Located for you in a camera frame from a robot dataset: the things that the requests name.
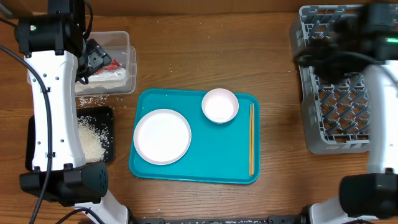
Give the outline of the red snack wrapper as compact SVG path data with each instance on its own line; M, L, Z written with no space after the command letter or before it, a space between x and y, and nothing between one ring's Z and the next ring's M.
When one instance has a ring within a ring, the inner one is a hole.
M99 69L97 73L101 73L103 71L114 71L117 70L120 66L121 64L117 60L113 59L109 65L106 65L103 68Z

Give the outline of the food scraps and rice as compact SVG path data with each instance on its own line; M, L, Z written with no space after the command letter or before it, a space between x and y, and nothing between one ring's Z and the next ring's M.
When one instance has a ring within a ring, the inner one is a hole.
M108 125L93 116L78 118L78 134L86 162L105 161L113 143Z

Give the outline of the large pink plate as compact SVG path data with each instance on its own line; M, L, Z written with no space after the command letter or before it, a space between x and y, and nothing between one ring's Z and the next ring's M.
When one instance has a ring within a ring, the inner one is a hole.
M163 166L181 159L190 147L192 130L180 113L157 109L144 115L133 134L136 152L148 163Z

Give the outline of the small pink saucer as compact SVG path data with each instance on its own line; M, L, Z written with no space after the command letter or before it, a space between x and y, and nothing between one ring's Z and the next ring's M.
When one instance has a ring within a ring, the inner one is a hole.
M208 91L201 103L203 114L212 122L223 124L231 121L239 111L236 95L224 88Z

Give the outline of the wooden chopstick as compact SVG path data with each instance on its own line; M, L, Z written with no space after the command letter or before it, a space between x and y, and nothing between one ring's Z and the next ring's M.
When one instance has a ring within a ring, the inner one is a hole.
M250 161L250 175L254 174L254 104L251 105L251 117L250 117L250 153L251 153L251 161Z
M249 175L252 176L252 104L249 106Z

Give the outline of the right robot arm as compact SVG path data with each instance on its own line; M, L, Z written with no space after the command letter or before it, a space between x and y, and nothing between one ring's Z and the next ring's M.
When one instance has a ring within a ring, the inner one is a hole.
M306 206L295 223L371 223L397 215L397 5L302 6L290 27L314 154L368 152L365 174Z

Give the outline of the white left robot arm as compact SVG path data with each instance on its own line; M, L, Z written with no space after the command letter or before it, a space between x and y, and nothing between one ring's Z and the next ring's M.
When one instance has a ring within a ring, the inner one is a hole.
M35 121L31 170L19 182L39 201L83 212L95 223L132 223L130 210L108 188L105 163L87 163L78 134L75 85L111 63L90 38L92 19L87 1L49 1L45 15L23 17L16 26Z

